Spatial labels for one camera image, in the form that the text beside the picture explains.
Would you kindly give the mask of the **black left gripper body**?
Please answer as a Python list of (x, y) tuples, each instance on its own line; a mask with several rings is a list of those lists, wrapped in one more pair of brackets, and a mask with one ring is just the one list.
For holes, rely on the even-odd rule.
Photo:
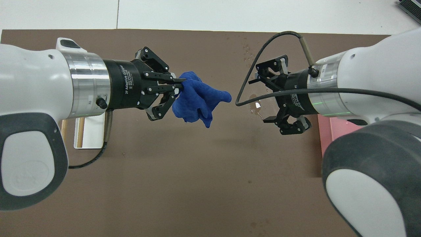
[(154, 86), (156, 82), (142, 77), (142, 73), (150, 72), (151, 68), (142, 61), (105, 59), (104, 63), (111, 85), (108, 109), (147, 109), (156, 100), (156, 94), (148, 94), (148, 87)]

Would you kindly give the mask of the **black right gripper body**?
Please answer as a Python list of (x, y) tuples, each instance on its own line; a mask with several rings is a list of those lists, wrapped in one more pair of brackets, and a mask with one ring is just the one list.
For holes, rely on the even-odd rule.
[[(285, 82), (285, 90), (307, 89), (308, 72), (306, 69), (291, 73)], [(287, 114), (292, 117), (301, 115), (315, 115), (318, 112), (314, 109), (307, 93), (293, 93), (283, 96), (287, 106)]]

